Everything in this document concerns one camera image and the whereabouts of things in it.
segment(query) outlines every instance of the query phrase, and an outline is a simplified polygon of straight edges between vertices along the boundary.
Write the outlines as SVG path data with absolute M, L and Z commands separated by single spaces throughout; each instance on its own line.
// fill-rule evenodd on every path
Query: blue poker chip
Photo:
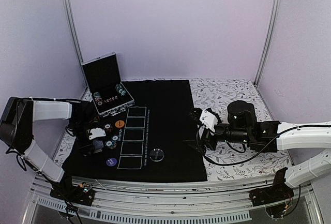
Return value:
M 106 161 L 107 166 L 115 166 L 117 164 L 117 159 L 116 158 L 109 158 Z

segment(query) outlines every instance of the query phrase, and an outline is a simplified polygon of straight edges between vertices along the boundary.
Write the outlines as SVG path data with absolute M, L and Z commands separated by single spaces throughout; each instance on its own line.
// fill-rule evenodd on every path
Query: aluminum case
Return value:
M 134 98 L 122 84 L 115 52 L 83 62 L 82 68 L 85 81 L 92 94 L 93 103 L 100 117 L 117 115 L 134 105 Z M 126 91 L 125 96 L 121 96 L 116 91 L 115 86 L 117 84 L 120 84 Z M 101 95 L 103 101 L 101 106 L 97 105 L 94 93 Z M 114 97 L 117 99 L 105 102 L 105 100 Z

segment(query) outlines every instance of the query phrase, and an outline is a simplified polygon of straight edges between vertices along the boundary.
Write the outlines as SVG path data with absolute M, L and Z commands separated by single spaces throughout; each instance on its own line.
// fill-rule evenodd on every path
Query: black cable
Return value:
M 248 161 L 251 161 L 252 159 L 256 158 L 257 156 L 259 156 L 260 153 L 262 153 L 274 140 L 276 140 L 279 136 L 281 136 L 282 134 L 286 133 L 286 132 L 289 132 L 291 130 L 294 130 L 294 129 L 300 129 L 300 128 L 305 128 L 305 127 L 331 127 L 331 125 L 314 125 L 314 124 L 307 124 L 307 125 L 301 125 L 301 126 L 295 126 L 295 127 L 291 127 L 289 129 L 286 129 L 284 130 L 283 132 L 277 134 L 276 136 L 274 136 L 258 153 L 256 153 L 254 156 L 250 157 L 249 159 L 246 159 L 246 160 L 243 160 L 243 161 L 240 161 L 240 162 L 236 162 L 236 163 L 228 163 L 228 164 L 222 164 L 222 163 L 217 163 L 217 162 L 214 162 L 212 159 L 208 158 L 206 155 L 203 154 L 203 151 L 201 150 L 200 146 L 199 146 L 199 140 L 200 140 L 200 137 L 199 137 L 199 131 L 201 129 L 203 125 L 201 125 L 198 130 L 197 130 L 197 135 L 196 135 L 196 142 L 197 142 L 197 145 L 198 145 L 198 150 L 200 152 L 200 154 L 209 162 L 209 163 L 212 163 L 214 165 L 217 165 L 217 166 L 235 166 L 235 165 L 239 165 L 241 163 L 246 163 Z
M 57 186 L 54 185 L 52 181 L 50 181 L 44 174 L 41 174 L 41 175 L 47 180 L 47 182 L 49 182 L 52 185 L 53 189 L 55 189 L 64 198 L 64 202 L 67 205 L 67 208 L 66 208 L 67 215 L 69 214 L 68 213 L 68 210 L 74 211 L 76 213 L 76 215 L 77 215 L 77 218 L 79 220 L 79 223 L 80 224 L 83 224 L 83 222 L 82 222 L 82 220 L 81 220 L 81 218 L 80 218 L 80 216 L 78 214 L 78 211 L 76 210 L 76 207 L 61 193 L 60 190 L 57 189 Z
M 19 166 L 23 169 L 23 171 L 27 171 L 24 159 L 20 157 L 19 154 L 16 154 L 16 161 L 19 164 Z
M 232 150 L 234 150 L 237 153 L 245 153 L 246 152 L 246 146 L 244 144 L 243 144 L 243 151 L 239 151 L 236 148 L 233 148 L 232 145 L 230 145 L 229 142 L 227 142 L 227 144 L 228 144 L 229 148 L 231 148 Z
M 214 132 L 214 131 L 212 131 L 212 130 L 210 130 L 209 129 L 209 132 L 211 132 L 212 134 L 214 134 L 214 135 L 223 135 L 224 133 L 217 133 L 217 132 Z
M 71 128 L 69 128 L 68 126 L 66 126 L 66 127 L 65 127 L 65 131 L 66 131 L 66 133 L 69 134 L 70 136 L 74 137 L 73 133 L 70 133 L 69 130 L 72 131 Z
M 67 220 L 68 220 L 71 224 L 74 224 L 73 221 L 72 221 L 69 217 L 67 217 Z
M 301 185 L 299 185 L 299 196 L 298 196 L 298 200 L 296 201 L 296 203 L 295 203 L 294 207 L 292 208 L 292 210 L 291 210 L 290 212 L 288 212 L 288 213 L 285 213 L 283 216 L 282 216 L 281 213 L 280 213 L 280 215 L 274 217 L 274 219 L 280 219 L 280 218 L 286 217 L 286 216 L 290 215 L 291 213 L 293 213 L 293 211 L 294 211 L 294 210 L 296 209 L 296 207 L 298 207 L 298 205 L 299 205 L 300 196 L 301 196 Z

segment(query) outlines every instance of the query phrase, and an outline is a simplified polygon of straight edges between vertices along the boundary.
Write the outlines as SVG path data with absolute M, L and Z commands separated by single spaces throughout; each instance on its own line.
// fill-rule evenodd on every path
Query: metal frame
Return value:
M 272 204 L 266 204 L 253 207 L 249 199 L 249 191 L 255 187 L 268 186 L 265 182 L 259 184 L 249 184 L 250 180 L 242 180 L 242 183 L 232 187 L 224 186 L 223 182 L 213 182 L 213 189 L 210 185 L 202 183 L 172 184 L 165 187 L 166 184 L 136 185 L 136 188 L 129 188 L 137 183 L 124 183 L 124 186 L 117 187 L 116 181 L 109 181 L 108 188 L 103 185 L 94 185 L 96 191 L 95 200 L 91 207 L 79 206 L 79 213 L 82 217 L 101 220 L 111 223 L 134 223 L 128 222 L 128 218 L 137 220 L 136 223 L 154 224 L 160 223 L 236 223 L 249 220 L 240 220 L 238 216 L 249 213 L 250 210 L 265 208 L 277 205 L 283 201 Z M 194 184 L 198 184 L 200 189 L 192 189 Z M 63 201 L 51 198 L 49 192 L 51 185 L 41 176 L 36 176 L 30 190 L 30 202 L 28 210 L 25 213 L 23 223 L 31 223 L 33 212 L 36 205 L 40 204 L 54 210 L 64 211 Z M 298 189 L 295 189 L 295 199 L 298 197 Z M 306 200 L 309 215 L 313 224 L 322 224 L 323 220 L 310 184 L 302 186 L 301 197 Z M 215 218 L 223 218 L 225 221 L 215 222 Z
M 259 66 L 258 66 L 257 74 L 255 75 L 254 84 L 256 86 L 259 86 L 259 84 L 260 84 L 261 77 L 262 77 L 262 74 L 263 74 L 263 70 L 264 70 L 264 67 L 265 67 L 265 63 L 266 63 L 266 60 L 267 60 L 267 57 L 268 57 L 270 44 L 271 44 L 271 41 L 272 41 L 274 28 L 275 28 L 275 24 L 276 24 L 279 4 L 280 4 L 280 0 L 274 0 L 273 1 L 273 7 L 272 7 L 272 12 L 271 12 L 267 37 L 265 39 L 263 52 L 262 52 L 262 56 L 261 56 L 261 59 L 260 59 Z
M 83 56 L 82 56 L 81 48 L 80 48 L 80 45 L 79 45 L 79 42 L 78 42 L 76 27 L 75 27 L 74 21 L 73 21 L 73 14 L 72 14 L 70 0 L 63 0 L 63 5 L 64 5 L 66 16 L 67 16 L 67 21 L 68 21 L 68 25 L 69 25 L 69 30 L 70 30 L 70 34 L 71 34 L 72 43 L 73 43 L 73 46 L 74 46 L 74 49 L 75 49 L 75 52 L 76 52 L 76 56 L 77 56 L 77 60 L 78 60 L 78 63 L 79 63 L 79 67 L 80 67 L 81 72 L 82 72 L 82 76 L 84 77 L 84 71 L 83 71 L 83 68 L 81 66 L 81 64 L 83 63 Z

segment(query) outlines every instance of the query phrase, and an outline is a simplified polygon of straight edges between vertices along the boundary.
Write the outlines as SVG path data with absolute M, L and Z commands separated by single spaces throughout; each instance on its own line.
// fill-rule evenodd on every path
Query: black cylinder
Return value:
M 255 130 L 257 118 L 254 105 L 245 101 L 234 101 L 228 105 L 228 122 L 232 130 Z

